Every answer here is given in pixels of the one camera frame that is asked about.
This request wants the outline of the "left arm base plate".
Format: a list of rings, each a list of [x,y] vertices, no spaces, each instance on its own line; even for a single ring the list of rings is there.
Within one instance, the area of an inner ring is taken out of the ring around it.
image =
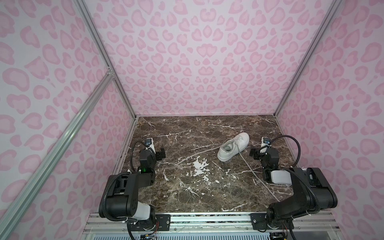
[[[169,231],[171,224],[171,215],[155,214],[150,216],[148,220],[138,221],[135,224],[129,223],[128,229],[132,232],[154,232]]]

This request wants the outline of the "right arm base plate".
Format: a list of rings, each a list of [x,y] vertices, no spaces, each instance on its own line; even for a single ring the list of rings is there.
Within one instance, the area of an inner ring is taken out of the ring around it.
[[[253,230],[267,232],[271,230],[289,230],[294,229],[293,219],[272,220],[267,213],[251,213],[251,224]]]

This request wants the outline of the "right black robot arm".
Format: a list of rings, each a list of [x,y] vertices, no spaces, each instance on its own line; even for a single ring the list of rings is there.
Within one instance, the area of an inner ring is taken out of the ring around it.
[[[337,206],[337,196],[319,168],[280,168],[279,152],[272,147],[252,148],[250,156],[261,162],[264,182],[293,188],[291,197],[270,204],[265,215],[251,214],[254,230],[291,227],[296,218]]]

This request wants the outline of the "white sneaker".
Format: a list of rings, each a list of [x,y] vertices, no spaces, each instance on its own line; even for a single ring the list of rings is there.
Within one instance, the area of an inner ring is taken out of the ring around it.
[[[221,162],[229,161],[233,156],[244,151],[250,142],[250,136],[247,133],[240,133],[234,138],[226,141],[219,148],[217,157]]]

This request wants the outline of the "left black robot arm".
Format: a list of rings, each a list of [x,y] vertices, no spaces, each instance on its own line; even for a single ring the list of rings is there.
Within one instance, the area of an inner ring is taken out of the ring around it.
[[[99,206],[99,215],[112,222],[154,222],[155,210],[139,202],[139,189],[150,187],[156,179],[156,163],[166,158],[165,149],[153,152],[151,148],[139,154],[140,167],[137,172],[111,175]]]

